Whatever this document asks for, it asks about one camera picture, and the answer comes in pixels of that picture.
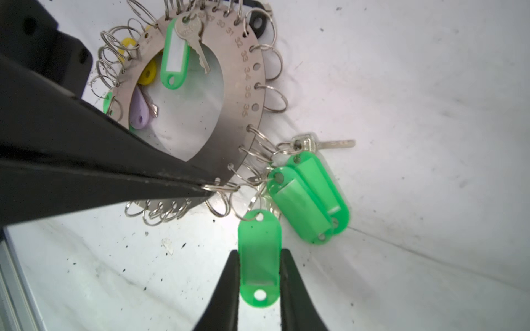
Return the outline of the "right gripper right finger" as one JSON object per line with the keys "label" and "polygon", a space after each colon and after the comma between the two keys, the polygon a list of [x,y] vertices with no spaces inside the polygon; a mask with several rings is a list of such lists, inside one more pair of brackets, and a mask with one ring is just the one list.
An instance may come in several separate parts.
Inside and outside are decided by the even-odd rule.
{"label": "right gripper right finger", "polygon": [[283,331],[328,330],[286,248],[282,249],[280,260],[280,309]]}

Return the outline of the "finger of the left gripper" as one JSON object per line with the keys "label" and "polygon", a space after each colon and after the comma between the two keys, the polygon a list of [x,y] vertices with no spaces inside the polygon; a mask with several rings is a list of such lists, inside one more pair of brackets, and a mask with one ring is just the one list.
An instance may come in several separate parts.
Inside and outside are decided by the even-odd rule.
{"label": "finger of the left gripper", "polygon": [[214,176],[1,58],[1,224],[132,200],[204,197]]}

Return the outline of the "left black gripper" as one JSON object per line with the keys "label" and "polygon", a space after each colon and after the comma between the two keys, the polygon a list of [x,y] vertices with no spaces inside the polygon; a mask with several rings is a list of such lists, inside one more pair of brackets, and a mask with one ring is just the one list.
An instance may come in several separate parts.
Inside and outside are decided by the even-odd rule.
{"label": "left black gripper", "polygon": [[1,2],[1,54],[80,98],[92,68],[92,55],[75,37],[58,30],[38,1]]}

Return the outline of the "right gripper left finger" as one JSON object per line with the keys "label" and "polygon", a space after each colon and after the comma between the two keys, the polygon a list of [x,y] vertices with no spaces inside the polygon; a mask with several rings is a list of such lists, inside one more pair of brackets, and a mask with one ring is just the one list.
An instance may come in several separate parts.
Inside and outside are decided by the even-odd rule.
{"label": "right gripper left finger", "polygon": [[239,303],[240,255],[232,250],[211,300],[194,330],[237,330]]}

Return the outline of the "round metal key organizer disc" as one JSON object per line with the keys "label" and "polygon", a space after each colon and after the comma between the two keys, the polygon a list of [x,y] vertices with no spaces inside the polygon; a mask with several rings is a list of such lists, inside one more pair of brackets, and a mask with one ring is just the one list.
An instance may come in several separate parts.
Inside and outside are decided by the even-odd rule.
{"label": "round metal key organizer disc", "polygon": [[[209,50],[217,59],[223,78],[223,99],[218,121],[211,136],[189,163],[202,167],[214,176],[214,183],[205,187],[207,194],[225,198],[235,191],[230,179],[244,165],[251,154],[253,143],[260,138],[259,123],[266,110],[266,91],[270,77],[264,67],[264,53],[274,51],[274,43],[262,44],[255,36],[249,21],[253,12],[266,15],[267,25],[273,18],[260,8],[245,6],[243,1],[167,1],[164,16],[155,18],[138,1],[130,1],[139,28],[131,25],[116,26],[101,33],[103,46],[96,61],[97,79],[108,88],[102,99],[104,112],[123,127],[133,131],[129,124],[129,109],[135,86],[144,65],[154,59],[160,78],[166,29],[173,19],[197,15],[203,22],[202,49]],[[126,51],[125,64],[119,62],[121,41],[131,37],[137,42]],[[150,105],[150,120],[158,117],[157,106]]]}

